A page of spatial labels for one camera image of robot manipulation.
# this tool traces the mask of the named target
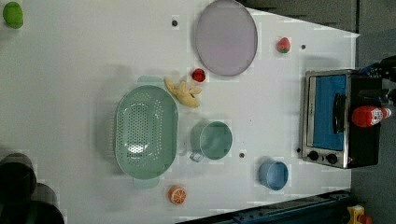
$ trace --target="purple plate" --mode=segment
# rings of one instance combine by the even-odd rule
[[[207,6],[195,30],[195,46],[203,64],[222,76],[239,75],[250,66],[257,39],[253,18],[234,0],[218,0]]]

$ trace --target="white tabletop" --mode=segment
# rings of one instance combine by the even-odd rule
[[[22,29],[1,28],[2,156],[19,151],[32,159],[38,181],[57,193],[67,223],[174,223],[350,187],[349,170],[302,161],[295,149],[305,71],[354,67],[356,36],[250,10],[257,56],[242,75],[219,77],[201,65],[192,42],[194,22],[209,3],[23,1]],[[286,55],[276,52],[282,36],[292,46]],[[157,187],[134,188],[114,158],[117,103],[140,76],[179,81],[196,67],[208,74],[200,85],[202,105],[178,106],[173,165]],[[202,118],[232,129],[232,150],[220,161],[189,159],[189,133]],[[266,157],[290,169],[281,191],[257,182]],[[188,193],[180,206],[165,197],[175,184]]]

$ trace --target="toaster oven door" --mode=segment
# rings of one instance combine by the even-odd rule
[[[347,76],[311,77],[307,145],[342,151]]]

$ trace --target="orange fruit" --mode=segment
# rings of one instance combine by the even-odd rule
[[[173,186],[169,189],[168,198],[171,203],[182,204],[186,200],[186,190],[179,186]]]

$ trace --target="blue bowl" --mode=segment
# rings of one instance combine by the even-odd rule
[[[288,182],[288,178],[288,167],[281,161],[266,161],[260,166],[260,182],[268,189],[283,189]]]

